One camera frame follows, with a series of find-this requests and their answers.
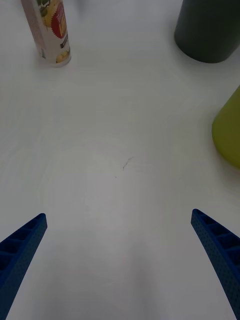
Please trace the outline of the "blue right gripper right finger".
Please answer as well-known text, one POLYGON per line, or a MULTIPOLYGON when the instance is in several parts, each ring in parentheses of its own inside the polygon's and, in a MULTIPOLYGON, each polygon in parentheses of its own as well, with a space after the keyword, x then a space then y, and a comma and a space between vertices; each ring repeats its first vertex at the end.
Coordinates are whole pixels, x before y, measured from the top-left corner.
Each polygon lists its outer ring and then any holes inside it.
POLYGON ((240 238, 194 209, 191 225, 215 270, 236 319, 240 319, 240 238))

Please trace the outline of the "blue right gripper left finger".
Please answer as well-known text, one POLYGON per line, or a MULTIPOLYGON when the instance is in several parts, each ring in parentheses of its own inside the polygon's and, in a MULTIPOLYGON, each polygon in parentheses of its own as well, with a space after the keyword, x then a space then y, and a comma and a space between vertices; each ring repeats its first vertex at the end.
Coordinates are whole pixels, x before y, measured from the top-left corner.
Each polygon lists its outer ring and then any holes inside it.
POLYGON ((0 243, 0 319, 5 320, 47 230, 40 213, 0 243))

